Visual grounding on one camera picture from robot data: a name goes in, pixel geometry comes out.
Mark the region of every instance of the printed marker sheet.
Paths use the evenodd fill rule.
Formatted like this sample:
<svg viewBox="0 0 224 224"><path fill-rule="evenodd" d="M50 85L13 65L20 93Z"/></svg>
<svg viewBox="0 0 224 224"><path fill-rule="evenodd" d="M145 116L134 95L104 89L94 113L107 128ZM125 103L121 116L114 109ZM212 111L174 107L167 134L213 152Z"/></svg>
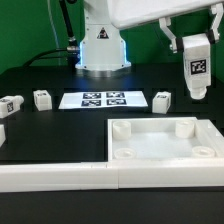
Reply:
<svg viewBox="0 0 224 224"><path fill-rule="evenodd" d="M141 91L65 93L59 109L147 107Z"/></svg>

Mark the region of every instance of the small white block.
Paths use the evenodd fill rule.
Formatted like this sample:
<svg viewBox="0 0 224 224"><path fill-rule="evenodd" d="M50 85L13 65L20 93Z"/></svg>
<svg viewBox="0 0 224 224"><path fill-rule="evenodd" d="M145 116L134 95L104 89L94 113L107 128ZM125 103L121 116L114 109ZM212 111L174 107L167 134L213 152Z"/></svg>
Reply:
<svg viewBox="0 0 224 224"><path fill-rule="evenodd" d="M46 90L33 92L34 102L39 111L52 110L51 96Z"/></svg>
<svg viewBox="0 0 224 224"><path fill-rule="evenodd" d="M171 104L171 93L158 92L153 99L152 112L166 114Z"/></svg>
<svg viewBox="0 0 224 224"><path fill-rule="evenodd" d="M4 125L0 125L0 147L2 146L4 141L5 141L5 129Z"/></svg>

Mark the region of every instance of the black table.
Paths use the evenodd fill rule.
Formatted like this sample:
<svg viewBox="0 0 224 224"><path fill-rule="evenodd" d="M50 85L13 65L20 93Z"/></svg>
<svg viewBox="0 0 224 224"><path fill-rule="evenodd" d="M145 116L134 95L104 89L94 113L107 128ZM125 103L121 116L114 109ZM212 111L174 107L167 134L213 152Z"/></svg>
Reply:
<svg viewBox="0 0 224 224"><path fill-rule="evenodd" d="M33 91L47 90L53 110L39 112ZM68 92L143 91L148 108L59 110ZM172 93L168 114L152 114L158 91ZM205 99L187 90L180 64L133 66L112 78L77 76L67 67L9 69L0 96L22 95L21 111L0 120L7 141L0 164L107 161L106 121L112 118L195 116L224 134L224 84L214 76ZM7 223L223 223L224 188L124 189L0 194L0 222Z"/></svg>

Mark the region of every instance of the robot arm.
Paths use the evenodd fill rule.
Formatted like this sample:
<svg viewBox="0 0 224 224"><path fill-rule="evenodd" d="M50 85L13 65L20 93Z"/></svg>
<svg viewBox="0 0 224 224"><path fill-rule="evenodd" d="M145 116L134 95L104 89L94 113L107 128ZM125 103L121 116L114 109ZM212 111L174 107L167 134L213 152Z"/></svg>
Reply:
<svg viewBox="0 0 224 224"><path fill-rule="evenodd" d="M184 75L193 99L203 99L211 85L210 45L219 41L218 27L223 17L223 0L107 0L111 22L119 29L159 20L170 39L171 50L184 53ZM209 8L215 15L207 33L177 38L168 28L171 17Z"/></svg>
<svg viewBox="0 0 224 224"><path fill-rule="evenodd" d="M207 33L183 38L176 38L168 28L171 25L170 17L159 19L160 28L171 41L171 50L184 53L185 80L191 97L196 100L203 99L206 87L211 85L210 45L219 41L218 27L223 17L223 4L212 5L210 10L215 15L211 29Z"/></svg>

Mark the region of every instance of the white plastic box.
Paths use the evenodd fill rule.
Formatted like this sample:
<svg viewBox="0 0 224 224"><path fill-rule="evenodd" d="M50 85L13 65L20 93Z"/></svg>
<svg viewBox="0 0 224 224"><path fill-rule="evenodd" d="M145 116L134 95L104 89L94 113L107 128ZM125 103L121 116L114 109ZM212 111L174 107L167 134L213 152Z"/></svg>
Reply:
<svg viewBox="0 0 224 224"><path fill-rule="evenodd" d="M22 96L5 96L0 99L0 118L5 118L20 110L24 102Z"/></svg>
<svg viewBox="0 0 224 224"><path fill-rule="evenodd" d="M158 92L152 101L152 112L166 114L171 105L171 93Z"/></svg>
<svg viewBox="0 0 224 224"><path fill-rule="evenodd" d="M2 146L4 142L5 142L5 129L4 129L4 125L0 124L0 147Z"/></svg>
<svg viewBox="0 0 224 224"><path fill-rule="evenodd" d="M52 110L52 100L46 90L37 90L33 92L34 102L39 111Z"/></svg>

